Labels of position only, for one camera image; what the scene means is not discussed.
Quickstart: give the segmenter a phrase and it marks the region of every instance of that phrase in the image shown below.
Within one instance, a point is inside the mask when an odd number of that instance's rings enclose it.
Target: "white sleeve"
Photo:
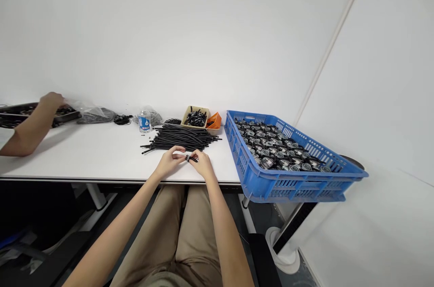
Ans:
[[[0,150],[6,145],[10,138],[14,135],[14,129],[6,129],[0,127]]]

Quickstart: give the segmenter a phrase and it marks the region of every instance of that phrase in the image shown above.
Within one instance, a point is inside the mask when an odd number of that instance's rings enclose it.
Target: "blue plastic crate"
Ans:
[[[244,143],[235,120],[277,126],[331,168],[332,173],[267,170],[260,167]],[[345,201],[344,192],[353,182],[368,177],[361,168],[313,140],[278,117],[266,114],[227,111],[225,132],[234,157],[244,194],[253,202],[336,202]]]

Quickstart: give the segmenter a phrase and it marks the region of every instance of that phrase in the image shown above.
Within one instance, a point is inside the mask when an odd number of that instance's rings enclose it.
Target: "hand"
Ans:
[[[171,173],[176,166],[181,164],[185,160],[185,155],[174,154],[175,151],[185,152],[185,148],[181,146],[173,146],[168,151],[163,154],[160,162],[157,165],[157,168],[154,171],[154,174],[162,179],[169,173]]]
[[[65,99],[63,96],[55,92],[50,92],[47,95],[42,96],[40,102],[42,104],[52,105],[53,107],[56,107],[56,109],[65,105]]]
[[[190,157],[198,160],[197,163],[194,160],[189,160],[189,163],[193,165],[193,167],[197,170],[199,174],[202,175],[205,181],[207,179],[216,177],[216,175],[214,174],[214,169],[211,165],[211,160],[209,159],[209,156],[207,154],[196,149],[191,153]]]

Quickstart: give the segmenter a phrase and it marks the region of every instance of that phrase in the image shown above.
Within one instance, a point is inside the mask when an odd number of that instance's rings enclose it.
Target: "plastic bag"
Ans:
[[[152,106],[146,105],[139,110],[137,117],[134,117],[135,123],[138,123],[138,116],[140,116],[142,113],[145,114],[146,115],[145,117],[149,119],[149,122],[151,123],[151,127],[160,125],[163,120],[161,115],[157,113],[157,111],[154,110]]]
[[[65,102],[81,113],[81,118],[77,120],[78,124],[110,122],[116,116],[115,112],[110,111],[107,108],[96,106],[90,102],[76,99],[65,99]]]

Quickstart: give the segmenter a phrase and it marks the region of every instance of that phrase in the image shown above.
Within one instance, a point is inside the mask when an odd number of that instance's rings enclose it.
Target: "forearm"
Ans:
[[[215,177],[205,179],[216,234],[223,286],[250,287],[253,279],[234,219]]]
[[[32,154],[50,130],[57,106],[40,102],[32,115],[15,128],[15,133],[2,148],[4,156],[27,156]]]
[[[159,182],[159,177],[151,175],[87,251],[63,287],[105,284]]]

